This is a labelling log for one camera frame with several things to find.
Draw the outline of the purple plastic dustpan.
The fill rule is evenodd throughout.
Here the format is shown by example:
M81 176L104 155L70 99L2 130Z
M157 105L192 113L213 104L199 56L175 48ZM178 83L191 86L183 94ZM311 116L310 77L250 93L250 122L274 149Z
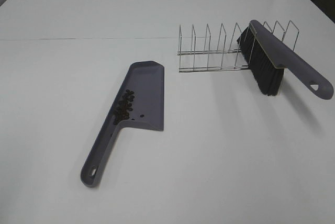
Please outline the purple plastic dustpan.
M133 111L130 112L130 118L134 118L135 121L128 119L113 125L111 108L116 105L126 89L135 92ZM164 129L164 66L155 61L131 64L111 108L81 169L80 179L87 187L100 184L121 129Z

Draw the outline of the pile of coffee beans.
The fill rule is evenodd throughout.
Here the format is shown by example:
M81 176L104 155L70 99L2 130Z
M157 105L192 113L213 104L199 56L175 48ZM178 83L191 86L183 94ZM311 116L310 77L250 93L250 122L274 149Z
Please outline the pile of coffee beans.
M123 120L131 119L135 121L134 118L130 118L130 112L133 111L132 103L135 99L135 92L126 89L125 93L121 95L121 98L117 101L115 106L112 106L111 112L113 116L113 125L119 124Z

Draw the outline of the purple hand brush black bristles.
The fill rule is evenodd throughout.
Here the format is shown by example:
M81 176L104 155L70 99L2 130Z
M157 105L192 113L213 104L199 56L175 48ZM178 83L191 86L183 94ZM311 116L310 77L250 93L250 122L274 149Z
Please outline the purple hand brush black bristles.
M262 94L276 96L289 69L317 97L333 97L332 84L259 21L251 20L237 43Z

